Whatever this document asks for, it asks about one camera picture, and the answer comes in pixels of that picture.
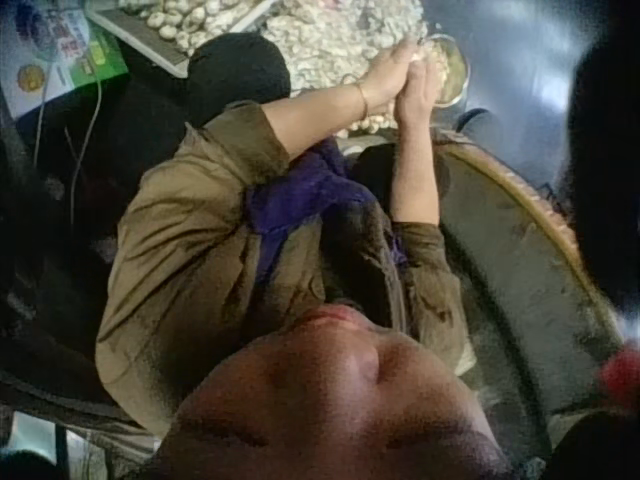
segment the floor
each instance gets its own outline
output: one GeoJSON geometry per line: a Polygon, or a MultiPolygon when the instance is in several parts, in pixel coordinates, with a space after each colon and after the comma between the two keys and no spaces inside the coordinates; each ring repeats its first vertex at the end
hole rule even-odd
{"type": "Polygon", "coordinates": [[[455,37],[471,64],[467,110],[502,126],[487,146],[534,188],[561,182],[574,70],[606,25],[602,4],[581,0],[425,0],[431,32],[455,37]]]}

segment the wire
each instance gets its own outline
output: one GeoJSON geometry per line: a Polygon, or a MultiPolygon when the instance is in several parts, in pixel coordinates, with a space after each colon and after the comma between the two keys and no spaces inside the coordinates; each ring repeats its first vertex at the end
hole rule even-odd
{"type": "Polygon", "coordinates": [[[102,105],[102,81],[100,80],[100,75],[98,75],[98,68],[93,63],[93,58],[91,57],[91,51],[88,50],[86,54],[86,58],[89,62],[89,66],[91,67],[91,73],[96,77],[96,86],[98,87],[98,100],[96,101],[96,107],[93,111],[93,116],[91,117],[91,121],[89,122],[89,128],[87,128],[87,133],[84,136],[84,142],[82,142],[82,148],[80,149],[80,155],[78,156],[78,160],[76,162],[76,168],[73,172],[73,177],[71,178],[71,192],[69,199],[69,221],[71,224],[71,228],[73,228],[75,223],[75,211],[76,211],[76,185],[78,183],[78,176],[80,174],[80,169],[82,168],[82,161],[84,160],[84,156],[87,153],[87,147],[89,145],[89,140],[91,139],[91,133],[93,132],[93,127],[95,126],[96,120],[98,118],[98,114],[100,113],[100,107],[102,105]]]}
{"type": "Polygon", "coordinates": [[[53,73],[53,64],[55,58],[49,61],[47,67],[47,77],[44,80],[44,86],[42,87],[42,101],[40,102],[40,111],[38,112],[38,124],[36,126],[36,145],[33,149],[33,166],[38,167],[38,155],[40,154],[40,140],[42,138],[42,124],[44,123],[44,107],[47,104],[47,91],[49,90],[49,80],[51,80],[51,74],[53,73]]]}

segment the purple cloth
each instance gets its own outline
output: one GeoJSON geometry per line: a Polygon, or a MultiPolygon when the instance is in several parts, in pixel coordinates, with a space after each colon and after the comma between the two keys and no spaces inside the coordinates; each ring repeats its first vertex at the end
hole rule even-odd
{"type": "MultiPolygon", "coordinates": [[[[289,233],[330,207],[376,202],[363,185],[347,178],[347,161],[333,138],[305,152],[286,176],[247,192],[249,225],[262,235],[256,283],[269,280],[289,233]]],[[[404,256],[394,239],[394,260],[404,256]]]]}

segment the bowl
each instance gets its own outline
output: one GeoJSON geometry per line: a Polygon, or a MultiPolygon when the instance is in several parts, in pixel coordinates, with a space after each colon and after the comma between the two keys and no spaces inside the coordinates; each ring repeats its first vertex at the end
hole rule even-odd
{"type": "Polygon", "coordinates": [[[440,98],[436,102],[436,107],[448,108],[458,103],[464,96],[469,86],[471,67],[453,37],[437,33],[426,37],[424,43],[428,42],[437,43],[447,55],[449,75],[440,94],[440,98]]]}

